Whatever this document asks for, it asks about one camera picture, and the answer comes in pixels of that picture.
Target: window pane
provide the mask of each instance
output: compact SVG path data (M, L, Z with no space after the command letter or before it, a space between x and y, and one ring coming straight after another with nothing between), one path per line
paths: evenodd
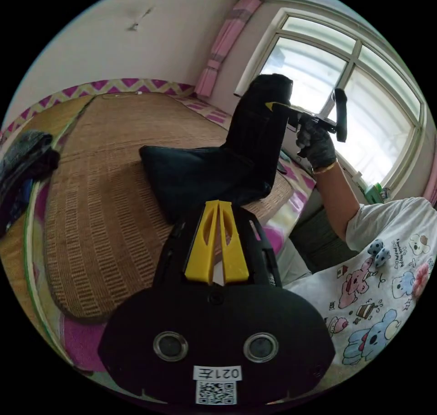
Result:
M345 89L347 95L347 140L336 150L367 184L376 184L390 172L401 154L412 123L394 98L370 75L357 67ZM336 122L332 110L329 119Z
M355 46L355 39L346 34L320 23L299 19L298 17L289 17L282 29L314 37L349 53L352 53Z
M378 73L405 101L407 106L413 112L414 116L419 119L419 100L408 87L407 83L398 75L398 73L392 67L390 67L375 52L364 46L361 49L358 59L361 60L364 64L367 64L376 73Z
M346 62L335 55L281 37L261 73L280 73L292 79L290 102L313 113L320 113L345 65Z

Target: label sticker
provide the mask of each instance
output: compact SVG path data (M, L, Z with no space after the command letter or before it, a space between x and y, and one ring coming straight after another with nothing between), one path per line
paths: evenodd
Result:
M210 382L238 382L243 380L241 366L194 366L193 379Z
M196 404L198 405L236 405L237 382L212 382L197 380Z

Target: hand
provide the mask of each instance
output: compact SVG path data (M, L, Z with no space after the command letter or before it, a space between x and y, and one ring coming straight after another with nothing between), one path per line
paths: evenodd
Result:
M329 133L312 118L302 123L297 132L298 156L307 158L313 169L325 168L337 160Z

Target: window frame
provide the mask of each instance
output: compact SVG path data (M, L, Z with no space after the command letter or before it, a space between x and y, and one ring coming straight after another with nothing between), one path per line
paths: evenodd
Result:
M275 47L278 39L281 37L300 41L302 43L318 47L339 58L346 60L345 68L343 69L343 72L340 75L335 87L345 88L354 68L358 67L362 69L372 78L374 78L375 81L377 81L384 89L387 90L387 92L400 105L402 112L407 116L408 120L413 125L410 136L408 137L403 150L398 156L397 161L395 162L383 182L380 183L383 187L388 187L393 192L393 190L395 190L399 186L400 182L403 180L408 168L410 167L410 164L414 160L414 157L420 145L422 133L425 126L426 110L426 104L423 99L422 93L417 88L414 79L410 78L410 76L397 63L397 60L400 60L400 57L397 55L394 49L391 48L388 43L381 40L374 32L365 28L362 25L359 25L356 21L350 18L346 18L344 15L339 15L338 13L332 12L331 10L328 10L326 8L321 8L315 5L311 6L310 8L309 4L299 3L294 3L293 5L295 6L295 8L281 8L278 15L272 21L272 24L270 25L270 30L267 31L265 37L263 37L262 40L262 42L266 44L264 44L260 49L257 48L257 50L255 51L255 53L257 53L258 55L256 55L255 60L252 60L252 64L249 62L250 67L246 68L246 71L243 74L243 77L240 80L240 83L237 86L237 91L235 93L238 94L238 92L245 91L249 86L250 82L259 75L273 48ZM349 54L348 52L339 49L334 45L325 43L304 34L282 30L285 22L291 16L320 23L353 38L356 42L352 53ZM394 90L394 88L391 87L388 82L386 82L372 68L359 60L360 51L363 45L369 48L375 54L377 54L382 60L384 60L411 89L420 104L419 119L416 118L413 111L408 107L405 101ZM318 115L322 118L327 118L334 105L334 101L330 97L327 98L325 105ZM354 168L347 162L347 160L343 158L339 153L337 153L337 156L343 170L349 175L352 181L359 188L361 188L361 190L364 190L367 186L367 183L365 183L364 180L361 179L361 174L359 172L357 173Z

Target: white t-shirt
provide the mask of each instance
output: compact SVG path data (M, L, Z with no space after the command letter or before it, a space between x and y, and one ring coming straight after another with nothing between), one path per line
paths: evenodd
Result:
M361 205L346 243L359 255L284 286L319 311L332 335L335 358L311 394L356 374L408 319L417 275L436 260L437 211L424 198Z

